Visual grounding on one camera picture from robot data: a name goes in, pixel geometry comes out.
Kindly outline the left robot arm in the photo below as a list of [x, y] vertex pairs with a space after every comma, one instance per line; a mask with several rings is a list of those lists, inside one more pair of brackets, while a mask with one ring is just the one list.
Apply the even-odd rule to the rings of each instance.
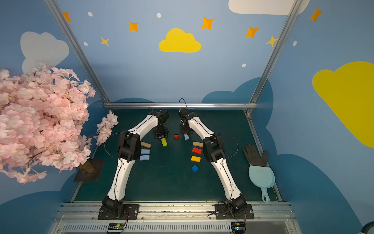
[[128, 178], [135, 161], [141, 155], [141, 140], [149, 132], [167, 146], [169, 131], [165, 126], [169, 113], [165, 109], [150, 111], [138, 125], [121, 132], [118, 143], [118, 161], [116, 174], [107, 196], [99, 210], [100, 219], [119, 219], [125, 213], [124, 197]]

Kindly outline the lime green rectangular block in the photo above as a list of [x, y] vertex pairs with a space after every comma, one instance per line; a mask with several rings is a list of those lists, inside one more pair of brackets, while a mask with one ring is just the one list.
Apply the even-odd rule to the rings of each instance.
[[165, 138], [162, 138], [161, 142], [162, 142], [163, 147], [166, 147], [168, 145]]

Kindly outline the natural wood block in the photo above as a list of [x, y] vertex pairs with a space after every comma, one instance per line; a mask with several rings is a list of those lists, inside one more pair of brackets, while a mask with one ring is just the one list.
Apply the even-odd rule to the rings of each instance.
[[200, 142], [193, 142], [193, 146], [194, 147], [203, 147], [203, 144], [202, 143], [200, 143]]
[[146, 148], [148, 148], [148, 149], [150, 149], [150, 148], [152, 147], [151, 144], [148, 144], [148, 143], [146, 143], [146, 142], [141, 142], [141, 146], [142, 146], [142, 147], [146, 147]]

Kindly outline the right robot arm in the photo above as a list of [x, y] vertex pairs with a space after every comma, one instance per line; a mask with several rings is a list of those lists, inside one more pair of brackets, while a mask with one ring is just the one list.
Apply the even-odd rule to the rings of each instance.
[[247, 203], [228, 168], [226, 150], [221, 134], [211, 131], [203, 124], [196, 113], [190, 113], [187, 108], [180, 109], [178, 114], [181, 118], [180, 133], [184, 135], [196, 133], [203, 141], [204, 156], [214, 167], [223, 185], [228, 212], [232, 216], [242, 213], [247, 207]]

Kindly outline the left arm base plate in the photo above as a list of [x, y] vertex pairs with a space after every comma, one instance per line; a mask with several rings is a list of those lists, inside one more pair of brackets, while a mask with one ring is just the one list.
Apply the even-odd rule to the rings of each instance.
[[139, 213], [139, 204], [122, 204], [110, 207], [102, 205], [99, 209], [98, 220], [136, 220]]

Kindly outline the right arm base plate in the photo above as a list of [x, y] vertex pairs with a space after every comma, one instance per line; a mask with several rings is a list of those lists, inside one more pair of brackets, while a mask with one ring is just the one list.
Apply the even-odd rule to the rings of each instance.
[[236, 211], [225, 203], [216, 203], [214, 204], [214, 215], [216, 219], [255, 219], [251, 204], [247, 204], [243, 209]]

